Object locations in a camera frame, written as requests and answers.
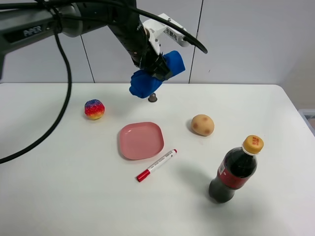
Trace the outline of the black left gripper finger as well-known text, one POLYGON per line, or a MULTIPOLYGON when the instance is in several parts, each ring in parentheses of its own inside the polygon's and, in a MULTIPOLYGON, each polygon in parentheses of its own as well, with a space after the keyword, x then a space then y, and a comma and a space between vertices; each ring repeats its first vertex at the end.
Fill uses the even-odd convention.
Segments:
POLYGON ((171 70, 166 63, 166 59, 163 57, 163 54, 159 54, 159 56, 157 58, 157 67, 167 67, 169 69, 168 77, 171 76, 171 70))

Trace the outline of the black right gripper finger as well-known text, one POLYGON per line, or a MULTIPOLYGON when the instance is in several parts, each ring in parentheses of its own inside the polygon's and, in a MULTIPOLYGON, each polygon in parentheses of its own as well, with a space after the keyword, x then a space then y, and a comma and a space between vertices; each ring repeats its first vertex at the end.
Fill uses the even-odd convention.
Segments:
POLYGON ((160 81, 168 80, 169 69, 167 67, 157 67, 155 69, 147 68, 146 72, 160 81))

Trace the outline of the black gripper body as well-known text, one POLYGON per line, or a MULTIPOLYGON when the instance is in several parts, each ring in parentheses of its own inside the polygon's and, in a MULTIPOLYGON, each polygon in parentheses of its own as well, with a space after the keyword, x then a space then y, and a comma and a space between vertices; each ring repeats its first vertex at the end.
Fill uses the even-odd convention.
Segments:
POLYGON ((137 68, 153 70, 151 67, 158 57, 159 54, 156 53, 148 38, 140 39, 132 44, 131 58, 137 68))

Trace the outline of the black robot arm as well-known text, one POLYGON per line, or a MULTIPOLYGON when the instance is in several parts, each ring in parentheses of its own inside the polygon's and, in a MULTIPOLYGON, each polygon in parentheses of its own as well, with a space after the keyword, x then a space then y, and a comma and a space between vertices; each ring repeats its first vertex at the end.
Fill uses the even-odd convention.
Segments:
POLYGON ((173 73, 149 41, 134 0, 36 0, 0 5, 0 63, 6 54, 52 35, 78 37, 108 26, 134 65, 160 81, 173 73))

